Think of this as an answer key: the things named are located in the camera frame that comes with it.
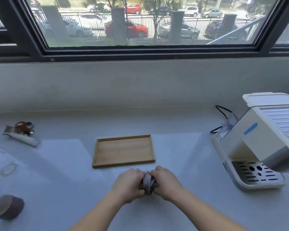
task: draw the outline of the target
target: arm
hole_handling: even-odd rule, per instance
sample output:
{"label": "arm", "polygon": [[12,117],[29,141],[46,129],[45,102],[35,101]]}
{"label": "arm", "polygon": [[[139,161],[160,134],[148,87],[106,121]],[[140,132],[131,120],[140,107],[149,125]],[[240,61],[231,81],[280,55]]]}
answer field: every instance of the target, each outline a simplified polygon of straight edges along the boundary
{"label": "arm", "polygon": [[247,230],[185,190],[168,169],[157,166],[150,174],[158,183],[154,193],[177,206],[199,231]]}
{"label": "arm", "polygon": [[144,196],[145,191],[139,190],[139,184],[145,174],[133,168],[121,174],[106,197],[71,227],[70,231],[107,230],[112,219],[124,204]]}

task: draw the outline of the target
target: white suv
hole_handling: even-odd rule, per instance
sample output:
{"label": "white suv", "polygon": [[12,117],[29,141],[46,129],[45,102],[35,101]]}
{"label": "white suv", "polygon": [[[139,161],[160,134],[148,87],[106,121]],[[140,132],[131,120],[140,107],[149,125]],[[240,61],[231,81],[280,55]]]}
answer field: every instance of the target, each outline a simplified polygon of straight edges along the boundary
{"label": "white suv", "polygon": [[196,6],[187,6],[185,9],[180,9],[178,11],[184,11],[184,15],[191,15],[197,17],[199,14],[198,7]]}

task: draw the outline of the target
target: left hand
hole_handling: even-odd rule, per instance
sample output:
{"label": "left hand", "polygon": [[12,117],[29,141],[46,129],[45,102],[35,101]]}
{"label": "left hand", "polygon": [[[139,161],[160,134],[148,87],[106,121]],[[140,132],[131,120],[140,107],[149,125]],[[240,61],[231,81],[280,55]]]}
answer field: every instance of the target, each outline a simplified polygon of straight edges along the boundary
{"label": "left hand", "polygon": [[145,175],[146,172],[131,168],[119,175],[110,192],[123,204],[131,203],[134,199],[144,196],[145,191],[139,190],[139,185]]}

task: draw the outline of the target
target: drip tray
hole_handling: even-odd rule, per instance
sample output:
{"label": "drip tray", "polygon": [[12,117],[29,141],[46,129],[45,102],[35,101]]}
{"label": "drip tray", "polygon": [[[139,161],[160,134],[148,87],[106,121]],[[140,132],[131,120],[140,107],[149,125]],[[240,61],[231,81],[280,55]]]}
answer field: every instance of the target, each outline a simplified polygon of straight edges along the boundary
{"label": "drip tray", "polygon": [[232,161],[228,159],[224,165],[240,190],[280,188],[285,185],[283,175],[269,169],[261,161]]}

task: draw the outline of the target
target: hand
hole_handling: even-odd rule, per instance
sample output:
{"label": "hand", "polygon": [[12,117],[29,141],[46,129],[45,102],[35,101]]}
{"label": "hand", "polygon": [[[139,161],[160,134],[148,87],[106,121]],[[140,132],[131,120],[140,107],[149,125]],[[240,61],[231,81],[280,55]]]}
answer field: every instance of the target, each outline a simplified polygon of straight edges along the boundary
{"label": "hand", "polygon": [[145,175],[146,172],[131,168],[119,175],[110,192],[123,204],[131,203],[134,199],[144,196],[145,191],[139,190],[139,185]]}
{"label": "hand", "polygon": [[178,192],[184,190],[183,186],[176,176],[168,169],[156,166],[155,170],[150,172],[155,177],[158,187],[154,189],[154,193],[161,196],[164,200],[172,201]]}

